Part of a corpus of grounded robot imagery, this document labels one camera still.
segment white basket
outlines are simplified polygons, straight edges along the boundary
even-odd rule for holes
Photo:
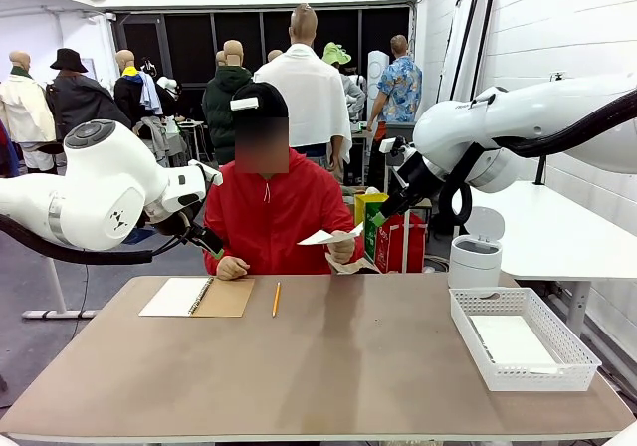
[[[451,317],[491,391],[588,389],[601,361],[532,289],[451,289],[449,293]],[[557,364],[494,363],[470,315],[522,316]]]

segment yellow pencil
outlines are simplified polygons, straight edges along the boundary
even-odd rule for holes
[[[272,318],[277,315],[279,309],[279,294],[281,293],[281,282],[277,282],[277,292],[275,293],[275,302],[272,305]]]

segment green jacket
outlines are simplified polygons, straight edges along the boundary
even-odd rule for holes
[[[252,73],[240,66],[219,66],[203,95],[203,113],[220,165],[235,160],[235,128],[230,101],[239,88],[252,83]]]

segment red jacket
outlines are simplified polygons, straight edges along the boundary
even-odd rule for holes
[[[353,218],[340,186],[326,170],[290,149],[290,172],[270,180],[244,174],[230,162],[221,168],[223,184],[213,186],[206,200],[204,225],[224,241],[224,255],[250,265],[249,274],[329,274],[324,245],[298,242],[317,230],[348,232]],[[351,261],[362,256],[356,239]],[[204,253],[206,269],[217,272],[217,261]]]

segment yellow bag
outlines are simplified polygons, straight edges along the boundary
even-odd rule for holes
[[[365,204],[367,202],[384,202],[389,196],[387,194],[357,194],[354,196],[354,224],[358,225],[365,220]]]

